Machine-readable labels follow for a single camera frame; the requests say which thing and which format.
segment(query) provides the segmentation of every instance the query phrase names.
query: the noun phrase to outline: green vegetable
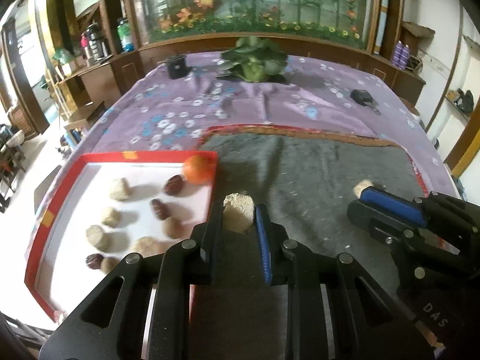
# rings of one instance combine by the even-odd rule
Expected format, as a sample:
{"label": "green vegetable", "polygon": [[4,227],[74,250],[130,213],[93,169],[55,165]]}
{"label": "green vegetable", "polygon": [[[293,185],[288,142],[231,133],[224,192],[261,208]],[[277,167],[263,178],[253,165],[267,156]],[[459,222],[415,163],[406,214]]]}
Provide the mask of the green vegetable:
{"label": "green vegetable", "polygon": [[235,47],[224,51],[226,60],[222,69],[228,71],[225,76],[237,76],[248,83],[264,83],[278,80],[287,66],[287,54],[278,49],[278,45],[269,39],[258,36],[243,36]]}

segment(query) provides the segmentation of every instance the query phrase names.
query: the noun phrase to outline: gray felt mat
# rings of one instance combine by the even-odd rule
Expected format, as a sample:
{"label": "gray felt mat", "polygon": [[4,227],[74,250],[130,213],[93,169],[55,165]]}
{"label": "gray felt mat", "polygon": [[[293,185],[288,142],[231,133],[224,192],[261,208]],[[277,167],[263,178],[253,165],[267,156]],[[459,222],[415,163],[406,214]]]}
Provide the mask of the gray felt mat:
{"label": "gray felt mat", "polygon": [[[403,150],[250,133],[214,136],[202,150],[219,154],[215,201],[240,192],[266,203],[290,238],[319,254],[347,251],[398,301],[389,249],[352,226],[346,213],[363,179],[408,200],[422,196]],[[190,358],[283,359],[286,304],[286,286],[263,283],[255,230],[224,230],[217,280],[196,288]]]}

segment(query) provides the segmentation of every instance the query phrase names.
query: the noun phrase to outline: doorway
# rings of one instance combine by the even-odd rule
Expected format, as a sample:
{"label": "doorway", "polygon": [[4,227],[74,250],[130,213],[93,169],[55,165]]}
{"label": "doorway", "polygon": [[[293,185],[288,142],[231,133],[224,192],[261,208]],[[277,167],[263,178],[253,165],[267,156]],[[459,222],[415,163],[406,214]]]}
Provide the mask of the doorway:
{"label": "doorway", "polygon": [[33,94],[49,124],[59,116],[58,110],[50,97],[45,80],[45,58],[42,49],[31,31],[28,17],[28,3],[25,0],[20,3],[15,14],[15,32],[18,39],[18,53],[22,62],[23,70],[32,88]]}

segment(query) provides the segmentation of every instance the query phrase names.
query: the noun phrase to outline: black cup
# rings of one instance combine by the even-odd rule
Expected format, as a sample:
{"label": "black cup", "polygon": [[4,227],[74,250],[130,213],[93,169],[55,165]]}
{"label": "black cup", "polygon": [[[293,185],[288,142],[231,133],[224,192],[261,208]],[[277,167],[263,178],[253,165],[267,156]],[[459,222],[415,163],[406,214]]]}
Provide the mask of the black cup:
{"label": "black cup", "polygon": [[166,69],[169,72],[169,77],[172,80],[181,79],[182,77],[185,77],[189,72],[186,63],[186,56],[183,54],[169,56],[165,60],[165,63]]}

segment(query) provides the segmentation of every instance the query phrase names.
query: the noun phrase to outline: tangerine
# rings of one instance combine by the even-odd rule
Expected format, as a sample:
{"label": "tangerine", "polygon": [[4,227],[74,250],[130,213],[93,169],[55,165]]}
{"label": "tangerine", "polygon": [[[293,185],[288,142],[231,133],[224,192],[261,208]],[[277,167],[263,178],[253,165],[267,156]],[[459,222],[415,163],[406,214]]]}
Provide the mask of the tangerine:
{"label": "tangerine", "polygon": [[201,185],[213,178],[213,164],[201,155],[193,155],[187,158],[183,164],[183,174],[187,181],[192,184]]}

